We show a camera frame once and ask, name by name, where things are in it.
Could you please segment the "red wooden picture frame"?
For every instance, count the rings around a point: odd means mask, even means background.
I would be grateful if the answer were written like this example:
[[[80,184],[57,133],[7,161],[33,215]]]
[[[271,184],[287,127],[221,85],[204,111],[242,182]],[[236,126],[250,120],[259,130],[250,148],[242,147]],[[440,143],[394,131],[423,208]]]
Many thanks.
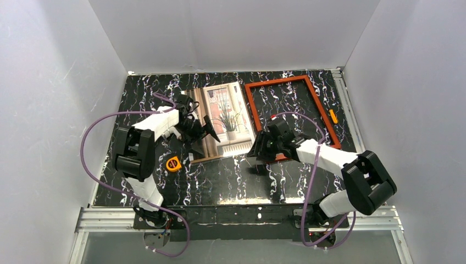
[[[311,94],[314,103],[318,109],[319,114],[322,117],[322,120],[325,124],[325,127],[327,128],[327,131],[329,132],[330,139],[333,141],[333,144],[330,145],[330,147],[333,147],[335,149],[340,150],[341,149],[341,143],[340,140],[338,139],[334,129],[333,129],[333,123],[330,121],[330,114],[328,111],[326,111],[317,96],[315,90],[312,88],[312,83],[310,81],[310,78],[307,75],[300,75],[300,76],[293,76],[289,78],[281,78],[281,79],[275,79],[275,80],[268,80],[268,81],[261,81],[261,82],[255,82],[255,83],[249,83],[245,84],[245,92],[246,96],[248,99],[248,103],[250,105],[251,111],[252,111],[252,120],[254,121],[255,129],[256,129],[256,134],[258,135],[259,132],[262,130],[262,125],[260,124],[259,120],[259,113],[256,108],[256,105],[254,103],[253,95],[252,95],[252,90],[261,86],[272,86],[272,85],[279,85],[279,84],[284,84],[284,83],[291,83],[295,81],[304,81],[306,83],[307,89],[309,90],[309,93]]]

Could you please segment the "printed window plant photo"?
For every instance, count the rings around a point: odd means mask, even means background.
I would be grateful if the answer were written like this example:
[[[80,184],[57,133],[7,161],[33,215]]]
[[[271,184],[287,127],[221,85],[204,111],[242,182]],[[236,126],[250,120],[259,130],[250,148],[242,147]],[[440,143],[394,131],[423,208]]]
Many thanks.
[[[199,103],[195,113],[208,115],[221,142],[210,135],[192,145],[189,159],[236,156],[247,153],[255,140],[241,85],[237,82],[199,87],[181,92]]]

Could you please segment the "yellow handled screwdriver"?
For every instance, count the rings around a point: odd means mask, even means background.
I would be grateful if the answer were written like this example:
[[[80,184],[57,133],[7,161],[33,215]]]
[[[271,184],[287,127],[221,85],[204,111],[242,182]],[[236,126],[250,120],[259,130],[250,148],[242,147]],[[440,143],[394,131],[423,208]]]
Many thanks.
[[[329,110],[329,115],[330,115],[331,120],[332,120],[332,122],[333,122],[334,124],[338,124],[338,123],[339,123],[338,117],[337,117],[337,115],[336,115],[336,113],[335,113],[335,111],[334,111],[333,109],[330,109],[330,110]]]

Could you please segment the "brown fibreboard backing panel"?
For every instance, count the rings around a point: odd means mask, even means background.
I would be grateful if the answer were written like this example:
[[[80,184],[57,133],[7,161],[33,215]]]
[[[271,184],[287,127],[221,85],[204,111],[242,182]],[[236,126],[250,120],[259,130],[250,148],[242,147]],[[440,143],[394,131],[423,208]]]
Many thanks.
[[[223,158],[223,156],[214,156],[214,157],[207,157],[207,158],[200,158],[200,159],[193,159],[193,160],[190,159],[190,163],[205,162],[205,161],[215,160],[219,158]]]

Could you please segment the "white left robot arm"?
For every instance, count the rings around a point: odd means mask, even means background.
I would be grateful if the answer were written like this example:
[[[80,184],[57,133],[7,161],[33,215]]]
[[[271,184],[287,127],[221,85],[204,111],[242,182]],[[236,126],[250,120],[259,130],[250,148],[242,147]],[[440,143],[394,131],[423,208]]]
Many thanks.
[[[182,107],[161,106],[144,120],[117,129],[112,165],[130,183],[142,209],[158,211],[164,200],[153,177],[160,138],[174,134],[189,147],[207,135],[220,142],[209,117],[203,120],[204,125],[197,114]]]

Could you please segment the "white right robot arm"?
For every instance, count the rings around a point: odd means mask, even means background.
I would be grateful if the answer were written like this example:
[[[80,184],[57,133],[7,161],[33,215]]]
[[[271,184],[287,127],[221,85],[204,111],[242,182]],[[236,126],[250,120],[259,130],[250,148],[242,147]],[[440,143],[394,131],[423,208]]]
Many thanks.
[[[343,180],[345,189],[312,203],[306,219],[320,223],[357,211],[370,216],[397,192],[397,186],[379,157],[372,151],[347,152],[319,144],[311,136],[296,134],[283,119],[273,119],[259,131],[247,157],[274,162],[278,154],[316,165]]]

